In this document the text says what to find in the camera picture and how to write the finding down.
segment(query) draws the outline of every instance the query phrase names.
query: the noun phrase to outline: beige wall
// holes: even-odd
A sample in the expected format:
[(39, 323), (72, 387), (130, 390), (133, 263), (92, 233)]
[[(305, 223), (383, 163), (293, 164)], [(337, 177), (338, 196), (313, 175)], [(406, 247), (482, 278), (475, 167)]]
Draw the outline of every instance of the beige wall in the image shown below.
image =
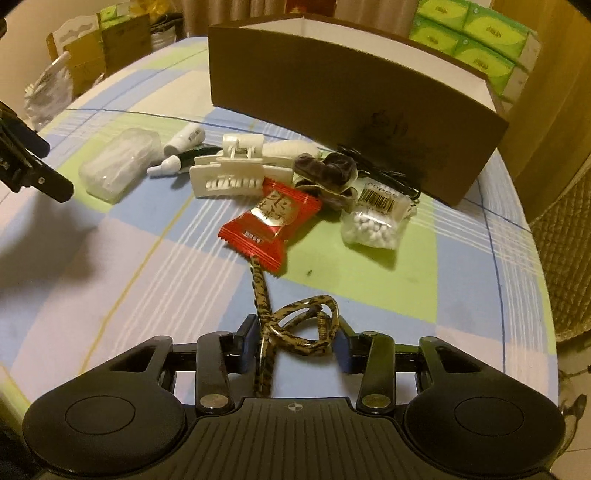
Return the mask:
[(25, 87), (37, 80), (51, 60), (45, 38), (65, 20), (90, 15), (116, 0), (24, 0), (6, 18), (0, 40), (0, 100), (22, 118)]

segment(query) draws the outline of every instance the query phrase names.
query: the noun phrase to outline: screw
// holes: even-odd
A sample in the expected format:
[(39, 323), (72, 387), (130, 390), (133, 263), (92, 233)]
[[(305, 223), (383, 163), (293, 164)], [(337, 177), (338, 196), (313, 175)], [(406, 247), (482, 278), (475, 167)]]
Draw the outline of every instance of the screw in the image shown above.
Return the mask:
[(361, 403), (367, 408), (373, 408), (377, 410), (379, 408), (386, 408), (388, 405), (390, 405), (390, 399), (386, 395), (372, 393), (371, 395), (364, 396), (361, 399)]
[(228, 397), (220, 395), (219, 393), (211, 393), (201, 397), (199, 403), (205, 408), (211, 408), (214, 410), (216, 408), (225, 407), (228, 404)]

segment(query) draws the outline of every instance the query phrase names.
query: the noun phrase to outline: red candy wrapper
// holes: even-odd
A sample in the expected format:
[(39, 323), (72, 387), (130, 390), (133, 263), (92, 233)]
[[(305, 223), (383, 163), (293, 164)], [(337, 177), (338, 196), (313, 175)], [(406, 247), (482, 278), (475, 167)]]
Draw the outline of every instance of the red candy wrapper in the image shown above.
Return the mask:
[(322, 206), (322, 202), (265, 178), (265, 196), (252, 210), (226, 223), (218, 237), (248, 258), (258, 257), (261, 265), (276, 273), (285, 259), (285, 242)]

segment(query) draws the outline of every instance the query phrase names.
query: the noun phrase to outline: tablecloth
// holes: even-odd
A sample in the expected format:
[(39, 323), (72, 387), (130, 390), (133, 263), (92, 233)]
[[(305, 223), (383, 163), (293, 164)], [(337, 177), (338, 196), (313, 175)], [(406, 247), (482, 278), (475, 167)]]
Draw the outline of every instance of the tablecloth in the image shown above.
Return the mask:
[[(247, 262), (217, 238), (248, 201), (195, 199), (184, 175), (144, 179), (111, 206), (79, 182), (79, 165), (124, 129), (156, 130), (164, 143), (187, 121), (201, 122), (217, 145), (224, 132), (302, 138), (214, 108), (207, 40), (186, 39), (107, 78), (44, 129), (47, 162), (73, 180), (73, 200), (0, 190), (0, 393), (15, 418), (142, 340), (194, 342), (235, 331), (254, 311)], [(287, 271), (268, 276), (274, 309), (328, 293), (356, 331), (412, 344), (438, 336), (557, 400), (544, 277), (498, 152), (456, 208), (423, 195), (394, 255), (345, 247), (331, 216), (303, 230)], [(280, 397), (355, 397), (358, 388), (328, 358), (281, 355), (277, 378)], [(193, 382), (179, 376), (181, 400), (193, 402)], [(398, 401), (414, 394), (401, 379)]]

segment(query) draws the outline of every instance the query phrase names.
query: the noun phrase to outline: brown box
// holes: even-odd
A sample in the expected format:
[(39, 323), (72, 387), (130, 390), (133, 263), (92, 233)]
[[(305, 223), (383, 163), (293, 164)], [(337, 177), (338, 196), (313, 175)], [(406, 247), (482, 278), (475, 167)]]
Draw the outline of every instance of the brown box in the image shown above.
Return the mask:
[[(47, 48), (53, 60), (57, 50), (53, 35), (47, 36)], [(104, 73), (109, 76), (152, 52), (150, 17), (140, 15), (120, 24), (96, 30), (64, 47), (72, 55), (68, 68), (74, 83), (74, 96), (87, 91)]]
[(456, 205), (507, 122), (486, 77), (408, 39), (310, 14), (209, 29), (212, 102), (357, 149)]

